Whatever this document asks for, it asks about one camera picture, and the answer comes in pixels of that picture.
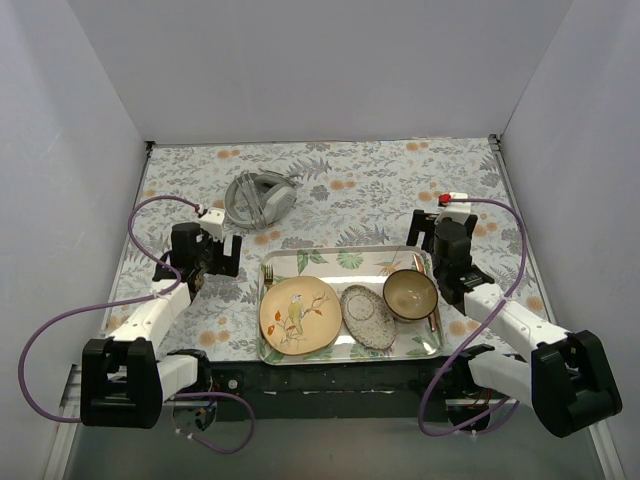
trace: table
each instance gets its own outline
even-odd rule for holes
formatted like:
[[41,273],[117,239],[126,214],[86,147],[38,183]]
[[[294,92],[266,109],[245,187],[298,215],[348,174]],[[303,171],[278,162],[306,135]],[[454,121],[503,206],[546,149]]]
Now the table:
[[[235,279],[208,276],[194,303],[178,318],[159,356],[178,348],[206,351],[211,361],[255,361],[257,288],[260,260],[278,249],[404,245],[414,209],[435,211],[442,192],[510,202],[503,175],[487,139],[413,139],[382,142],[266,143],[224,146],[154,147],[139,200],[180,195],[223,206],[224,192],[241,170],[267,169],[291,176],[298,200],[280,222],[264,231],[226,224],[242,235],[240,274]],[[515,222],[495,207],[474,206],[476,263],[507,289],[516,276],[521,245]],[[152,251],[169,249],[171,225],[194,221],[177,202],[147,206],[135,232]],[[117,277],[115,298],[148,292],[154,265],[131,243]],[[543,318],[547,312],[529,264],[514,299]],[[105,333],[119,326],[135,306],[113,309]],[[450,353],[478,323],[440,303],[446,348]],[[476,343],[512,350],[485,331]]]

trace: bird illustration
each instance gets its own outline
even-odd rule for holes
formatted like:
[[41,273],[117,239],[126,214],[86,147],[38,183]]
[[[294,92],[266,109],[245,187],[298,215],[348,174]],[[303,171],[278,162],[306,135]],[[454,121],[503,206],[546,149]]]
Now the bird illustration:
[[302,317],[304,317],[302,299],[300,295],[294,295],[291,297],[291,305],[289,305],[289,318],[300,334],[302,334]]

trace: brown bowl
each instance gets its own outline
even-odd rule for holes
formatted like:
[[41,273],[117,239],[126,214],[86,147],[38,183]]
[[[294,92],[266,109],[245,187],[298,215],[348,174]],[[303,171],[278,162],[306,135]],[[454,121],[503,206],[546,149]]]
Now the brown bowl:
[[416,270],[398,270],[389,275],[382,290],[389,310],[402,320],[422,320],[438,306],[438,289]]

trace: rectangular tray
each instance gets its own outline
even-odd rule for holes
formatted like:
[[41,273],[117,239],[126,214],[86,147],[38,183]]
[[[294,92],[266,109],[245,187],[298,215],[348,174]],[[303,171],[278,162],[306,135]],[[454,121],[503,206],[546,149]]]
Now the rectangular tray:
[[[387,277],[396,270],[416,268],[416,258],[422,261],[424,271],[431,276],[430,259],[416,247],[344,247],[271,252],[262,259],[262,265],[271,265],[274,284],[287,278],[309,275],[320,278],[331,286],[340,298],[350,285],[364,285],[378,295]],[[260,268],[258,312],[266,293]],[[444,345],[440,313],[436,307],[432,314],[436,332],[431,332],[429,321],[396,322],[396,340],[387,350],[373,350],[358,343],[343,323],[333,344],[305,355],[284,355],[269,346],[258,331],[258,354],[270,365],[306,365],[318,363],[369,362],[376,360],[411,360],[440,355]]]

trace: gray headphones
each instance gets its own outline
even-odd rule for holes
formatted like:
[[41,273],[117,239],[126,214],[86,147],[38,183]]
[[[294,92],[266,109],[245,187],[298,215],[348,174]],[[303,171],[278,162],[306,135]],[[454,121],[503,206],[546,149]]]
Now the gray headphones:
[[[250,219],[238,215],[235,198],[238,189],[249,204]],[[284,217],[296,201],[295,184],[276,172],[242,172],[227,188],[224,207],[227,217],[243,228],[266,228]]]

